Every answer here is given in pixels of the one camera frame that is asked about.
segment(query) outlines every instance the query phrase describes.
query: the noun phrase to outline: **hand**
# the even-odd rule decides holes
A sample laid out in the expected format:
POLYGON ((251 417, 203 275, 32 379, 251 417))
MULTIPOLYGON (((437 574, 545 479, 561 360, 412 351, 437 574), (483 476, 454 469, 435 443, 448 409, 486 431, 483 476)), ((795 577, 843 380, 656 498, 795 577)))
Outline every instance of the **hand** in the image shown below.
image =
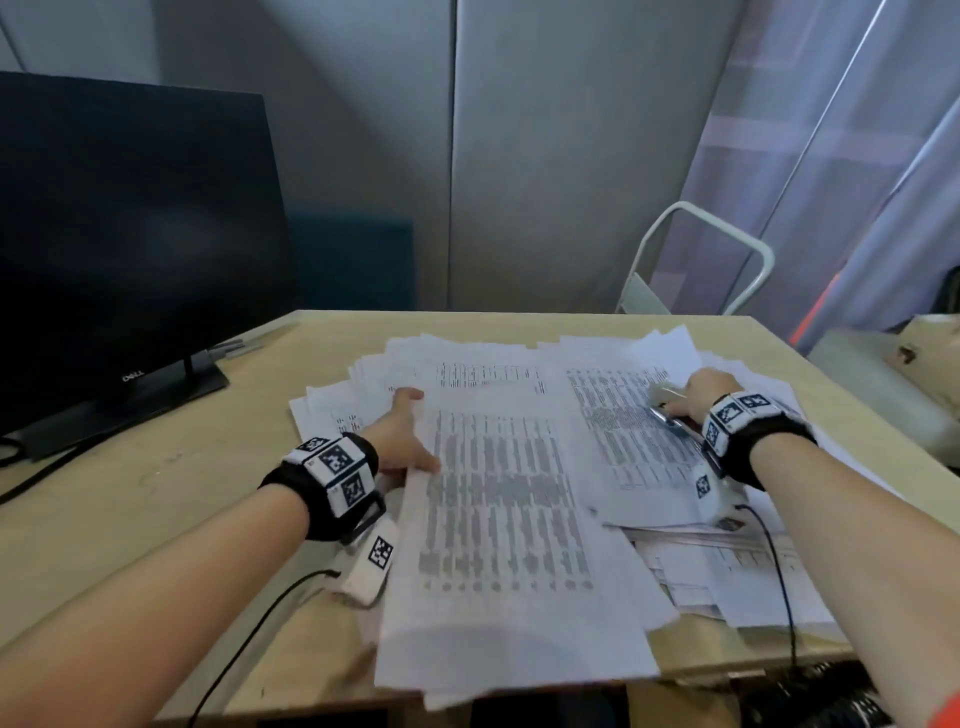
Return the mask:
POLYGON ((686 399, 668 402, 663 406, 673 417, 689 417, 702 425, 713 404, 730 392, 742 392, 743 385, 733 375, 718 369, 704 367, 690 376, 684 393, 686 399))
POLYGON ((394 392, 390 411, 359 434, 373 445, 380 458, 380 471, 402 471, 419 468, 428 473, 440 471, 440 458, 423 446, 414 434, 412 400, 422 400, 423 392, 413 387, 400 387, 394 392))

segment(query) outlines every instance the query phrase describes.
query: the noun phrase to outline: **white metal frame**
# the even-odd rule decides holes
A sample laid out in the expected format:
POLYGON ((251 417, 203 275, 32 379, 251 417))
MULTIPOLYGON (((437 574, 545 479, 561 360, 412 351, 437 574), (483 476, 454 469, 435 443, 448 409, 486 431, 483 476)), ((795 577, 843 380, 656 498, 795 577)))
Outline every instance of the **white metal frame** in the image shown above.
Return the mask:
POLYGON ((657 231, 657 228, 663 224, 663 221, 670 217, 670 215, 677 210, 689 212, 694 217, 697 217, 708 225, 717 228, 719 231, 733 238, 737 242, 743 243, 748 248, 757 251, 760 253, 760 256, 763 259, 763 265, 760 268, 760 272, 756 275, 756 278, 754 278, 750 282, 750 285, 743 290, 743 293, 731 301, 730 305, 724 310, 722 314, 723 316, 732 316, 734 313, 740 310, 740 308, 743 307, 743 305, 749 301, 756 294, 756 292, 760 290, 760 288, 763 287, 763 284, 767 282, 767 279, 770 278, 770 274, 773 273, 774 270, 774 263, 777 262, 777 257, 774 255, 774 252, 770 250, 770 246, 768 246, 762 240, 758 240, 752 235, 749 235, 740 228, 735 228, 726 220, 721 220, 716 215, 710 214, 706 210, 700 209, 696 205, 680 201, 674 203, 664 210, 660 214, 660 217, 657 218, 657 222, 653 224, 653 226, 643 236, 643 239, 640 240, 640 245, 636 249, 636 255, 634 256, 634 262, 630 266, 630 274, 627 276, 627 280, 623 284, 623 290, 620 291, 620 299, 616 303, 616 309, 614 310, 615 313, 619 313, 621 309, 623 309, 623 301, 627 296, 628 290, 630 290, 634 277, 637 279, 637 282, 634 283, 634 285, 640 284, 649 290, 649 286, 647 286, 646 282, 636 272, 636 265, 640 261, 640 256, 643 255, 643 249, 646 247, 647 241, 653 237, 654 233, 657 231))

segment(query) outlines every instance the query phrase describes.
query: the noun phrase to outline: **red sleeve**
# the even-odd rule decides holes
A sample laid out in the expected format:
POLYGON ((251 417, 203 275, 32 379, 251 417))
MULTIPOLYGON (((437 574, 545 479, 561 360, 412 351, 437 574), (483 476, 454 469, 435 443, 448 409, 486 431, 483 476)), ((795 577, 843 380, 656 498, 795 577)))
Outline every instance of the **red sleeve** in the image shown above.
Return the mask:
POLYGON ((960 692, 944 704, 930 721, 929 728, 960 728, 960 692))

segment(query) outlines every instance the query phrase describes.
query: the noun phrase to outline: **wooden desk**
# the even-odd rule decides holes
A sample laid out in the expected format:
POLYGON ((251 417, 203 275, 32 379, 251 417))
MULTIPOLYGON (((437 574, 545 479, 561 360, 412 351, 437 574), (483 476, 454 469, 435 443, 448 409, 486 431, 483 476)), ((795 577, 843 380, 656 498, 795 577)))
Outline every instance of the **wooden desk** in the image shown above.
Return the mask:
MULTIPOLYGON (((793 384, 804 409, 854 457, 909 500, 960 529, 956 478, 753 319, 484 313, 304 312, 267 346, 222 362, 231 386, 136 427, 78 458, 0 508, 0 643, 151 548, 249 493, 297 442, 287 401, 307 385, 347 377, 391 336, 428 332, 456 341, 534 344, 561 334, 639 337, 686 324, 697 346, 740 358, 793 384)), ((36 469, 0 472, 0 491, 36 469)), ((326 563, 330 546, 305 545, 233 624, 160 717, 188 716, 274 597, 326 563)), ((372 686, 374 654, 352 614, 325 595, 278 608, 263 637, 207 703, 228 716, 309 713, 395 701, 372 686)), ((737 633, 684 617, 650 635, 664 675, 785 664, 773 630, 737 633)), ((845 644, 803 639, 802 654, 845 657, 845 644)))

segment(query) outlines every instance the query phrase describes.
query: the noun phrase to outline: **cardboard box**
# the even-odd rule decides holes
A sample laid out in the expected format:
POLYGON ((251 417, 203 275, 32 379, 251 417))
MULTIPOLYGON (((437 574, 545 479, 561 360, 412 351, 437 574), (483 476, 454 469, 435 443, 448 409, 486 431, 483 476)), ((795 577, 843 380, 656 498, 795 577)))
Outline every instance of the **cardboard box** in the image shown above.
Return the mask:
POLYGON ((917 316, 886 361, 960 420, 960 314, 917 316))

